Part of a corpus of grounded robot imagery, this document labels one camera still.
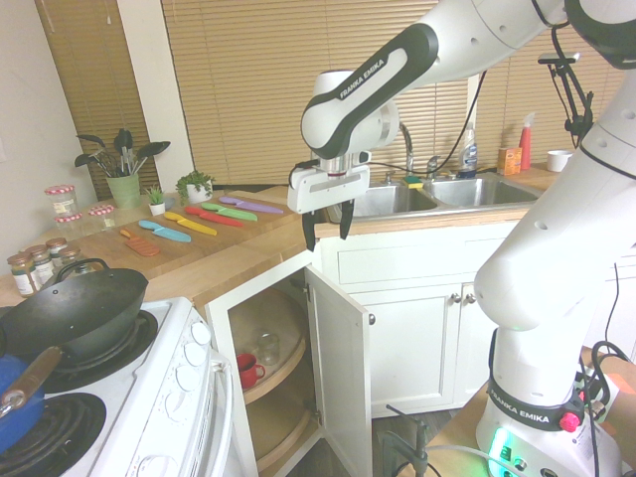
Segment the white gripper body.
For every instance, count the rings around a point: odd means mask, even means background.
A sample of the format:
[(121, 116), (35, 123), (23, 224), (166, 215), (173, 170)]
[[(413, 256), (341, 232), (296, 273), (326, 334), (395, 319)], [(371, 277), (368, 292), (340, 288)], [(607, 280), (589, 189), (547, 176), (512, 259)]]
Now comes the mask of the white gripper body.
[(356, 199), (366, 193), (370, 178), (367, 165), (334, 177), (316, 168), (295, 168), (290, 176), (287, 207), (294, 213), (306, 214)]

